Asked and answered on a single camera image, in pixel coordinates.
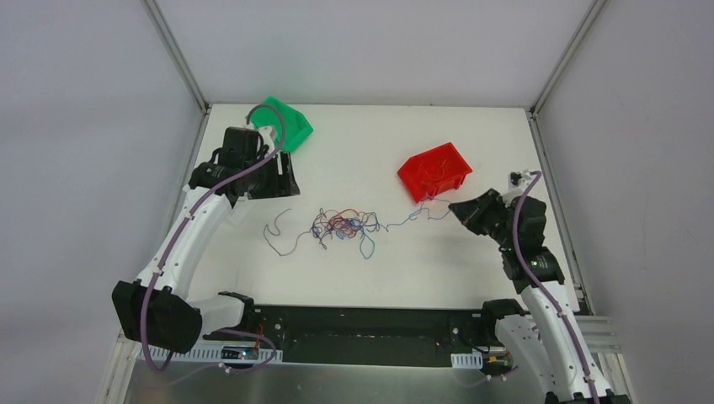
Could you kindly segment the red plastic bin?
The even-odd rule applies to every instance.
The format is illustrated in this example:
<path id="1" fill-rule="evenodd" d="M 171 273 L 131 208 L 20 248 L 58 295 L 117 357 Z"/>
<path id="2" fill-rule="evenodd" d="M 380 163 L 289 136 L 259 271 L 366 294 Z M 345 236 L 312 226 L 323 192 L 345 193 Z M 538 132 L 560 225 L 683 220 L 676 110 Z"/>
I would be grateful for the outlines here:
<path id="1" fill-rule="evenodd" d="M 458 189 L 473 172 L 452 142 L 410 157 L 397 176 L 414 203 Z"/>

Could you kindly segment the green plastic bin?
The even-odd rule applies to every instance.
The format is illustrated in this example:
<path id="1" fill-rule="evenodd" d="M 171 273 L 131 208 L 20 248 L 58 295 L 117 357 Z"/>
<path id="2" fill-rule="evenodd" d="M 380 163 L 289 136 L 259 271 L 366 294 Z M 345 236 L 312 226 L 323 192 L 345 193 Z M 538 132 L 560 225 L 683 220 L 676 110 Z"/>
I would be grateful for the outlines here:
<path id="1" fill-rule="evenodd" d="M 286 139 L 282 150 L 295 152 L 305 140 L 313 133 L 314 129 L 307 117 L 289 104 L 276 97 L 267 97 L 263 104 L 271 105 L 280 112 L 286 127 Z M 250 117 L 250 122 L 256 127 L 273 126 L 277 135 L 282 133 L 282 124 L 279 117 L 268 108 L 260 108 Z"/>

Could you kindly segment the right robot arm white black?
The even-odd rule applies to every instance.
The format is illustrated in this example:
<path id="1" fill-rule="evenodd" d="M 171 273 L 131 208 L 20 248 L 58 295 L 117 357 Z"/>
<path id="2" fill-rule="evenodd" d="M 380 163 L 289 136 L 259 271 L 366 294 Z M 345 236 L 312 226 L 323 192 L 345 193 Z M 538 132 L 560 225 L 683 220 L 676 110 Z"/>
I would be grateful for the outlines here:
<path id="1" fill-rule="evenodd" d="M 509 351 L 544 403 L 631 402 L 600 371 L 568 303 L 562 269 L 545 244 L 546 203 L 489 189 L 449 210 L 468 231 L 497 243 L 521 299 L 484 302 L 479 337 Z"/>

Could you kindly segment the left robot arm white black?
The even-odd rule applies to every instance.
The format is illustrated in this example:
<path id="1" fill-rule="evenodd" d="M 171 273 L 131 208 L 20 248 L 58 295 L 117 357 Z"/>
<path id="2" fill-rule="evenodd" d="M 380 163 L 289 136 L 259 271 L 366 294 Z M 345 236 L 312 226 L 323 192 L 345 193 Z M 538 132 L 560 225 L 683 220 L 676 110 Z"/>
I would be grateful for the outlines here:
<path id="1" fill-rule="evenodd" d="M 120 281 L 112 302 L 125 336 L 175 354 L 225 328 L 236 340 L 256 332 L 252 300 L 219 291 L 190 300 L 189 287 L 208 242 L 243 199 L 298 195 L 290 154 L 279 151 L 275 127 L 228 127 L 210 158 L 193 169 L 181 212 L 159 250 L 132 281 Z"/>

